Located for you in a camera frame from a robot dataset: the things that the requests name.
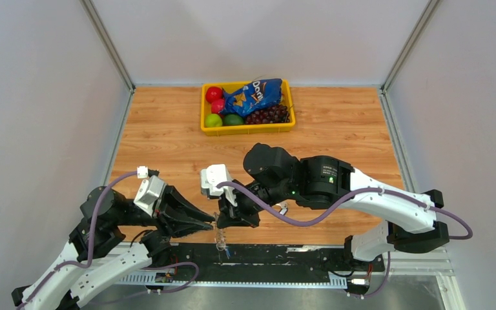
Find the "black tag key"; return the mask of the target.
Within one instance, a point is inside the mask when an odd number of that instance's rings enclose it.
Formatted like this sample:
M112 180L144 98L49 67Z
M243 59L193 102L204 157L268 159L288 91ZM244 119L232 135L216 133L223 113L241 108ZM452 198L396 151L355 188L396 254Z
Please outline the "black tag key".
M287 203L285 201L283 201L281 203L277 203L276 206L279 207L279 213L281 215L287 214L289 208L288 208Z

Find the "silver metal key holder plate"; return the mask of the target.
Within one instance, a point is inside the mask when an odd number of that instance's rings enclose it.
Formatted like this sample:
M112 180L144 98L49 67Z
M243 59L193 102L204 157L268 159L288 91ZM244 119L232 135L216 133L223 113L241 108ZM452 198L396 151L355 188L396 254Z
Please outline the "silver metal key holder plate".
M225 229L218 228L217 224L214 224L216 236L214 242L216 244L216 249L220 252L224 252L227 259L231 257L231 252L229 246L227 245L227 240L225 236Z

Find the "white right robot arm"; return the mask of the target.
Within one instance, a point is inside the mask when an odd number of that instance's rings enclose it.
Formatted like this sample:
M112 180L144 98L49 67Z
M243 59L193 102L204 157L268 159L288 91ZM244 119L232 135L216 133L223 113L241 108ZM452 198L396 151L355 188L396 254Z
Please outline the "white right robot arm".
M437 220L440 191L403 191L336 158L299 159L262 143L245 155L243 168L252 178L247 185L233 180L224 164L200 173L201 190L218 199L220 229L255 228L262 211L297 227L316 225L337 209L364 212L381 222L345 239L343 261L354 270L386 252L428 253L450 241L448 226Z

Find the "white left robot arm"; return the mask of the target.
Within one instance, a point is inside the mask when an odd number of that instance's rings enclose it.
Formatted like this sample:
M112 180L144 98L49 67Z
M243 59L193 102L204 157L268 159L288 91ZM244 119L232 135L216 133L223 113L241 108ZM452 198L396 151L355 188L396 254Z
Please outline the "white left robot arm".
M187 201L171 185L140 186L130 200L110 186L94 189L81 206L84 218L70 233L63 250L34 284L12 292L17 309L81 309L95 296L133 271L171 263L172 238L210 231L213 217ZM90 271L125 235L121 226L151 230L124 254Z

